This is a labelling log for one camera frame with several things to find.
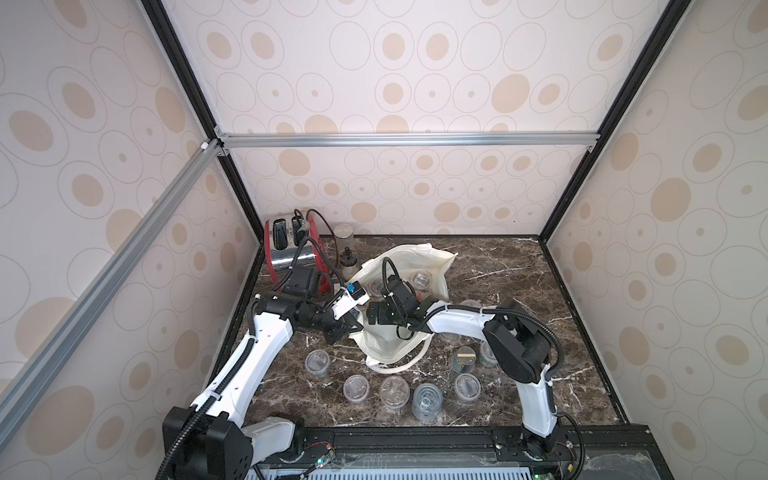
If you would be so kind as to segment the cream canvas tote bag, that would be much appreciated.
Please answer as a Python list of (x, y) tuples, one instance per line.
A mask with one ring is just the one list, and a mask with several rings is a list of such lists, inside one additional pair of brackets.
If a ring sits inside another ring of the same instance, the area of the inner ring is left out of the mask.
[(430, 244), (396, 246), (364, 263), (349, 282), (369, 295), (363, 329), (350, 335), (366, 355), (367, 367), (395, 375), (415, 366), (433, 334), (423, 319), (438, 301), (448, 301), (446, 273), (457, 255)]

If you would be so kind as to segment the wide clear seed jar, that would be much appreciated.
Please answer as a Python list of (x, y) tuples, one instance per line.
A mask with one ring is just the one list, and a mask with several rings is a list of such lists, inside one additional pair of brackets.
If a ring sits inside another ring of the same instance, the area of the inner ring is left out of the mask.
[(385, 378), (379, 388), (379, 400), (388, 413), (400, 413), (408, 404), (411, 396), (410, 385), (400, 376)]

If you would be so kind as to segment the dark lid seed jar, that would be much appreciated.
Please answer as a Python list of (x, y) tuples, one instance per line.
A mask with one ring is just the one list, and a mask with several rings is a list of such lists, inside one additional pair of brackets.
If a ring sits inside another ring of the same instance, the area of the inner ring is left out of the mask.
[(454, 350), (452, 355), (452, 369), (460, 374), (472, 374), (477, 366), (477, 353), (468, 345), (463, 345)]

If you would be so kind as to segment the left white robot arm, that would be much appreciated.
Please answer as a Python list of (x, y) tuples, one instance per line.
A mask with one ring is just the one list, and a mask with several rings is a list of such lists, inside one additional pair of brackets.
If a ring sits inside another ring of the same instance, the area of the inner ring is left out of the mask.
[(188, 407), (174, 407), (162, 424), (165, 456), (159, 479), (254, 479), (257, 464), (276, 453), (301, 451), (300, 423), (271, 416), (246, 425), (245, 416), (277, 354), (299, 329), (318, 330), (332, 344), (361, 330), (366, 293), (341, 289), (328, 304), (296, 295), (256, 296), (248, 332), (222, 370)]

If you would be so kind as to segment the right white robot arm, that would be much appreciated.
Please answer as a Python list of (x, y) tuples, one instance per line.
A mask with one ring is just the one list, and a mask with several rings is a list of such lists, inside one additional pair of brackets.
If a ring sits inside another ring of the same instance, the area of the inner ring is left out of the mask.
[(522, 406), (520, 445), (526, 457), (543, 461), (563, 440), (552, 377), (565, 360), (555, 334), (516, 301), (502, 306), (473, 307), (444, 301), (423, 301), (398, 314), (387, 302), (366, 310), (375, 325), (394, 326), (398, 333), (450, 333), (485, 341), (499, 368), (515, 381)]

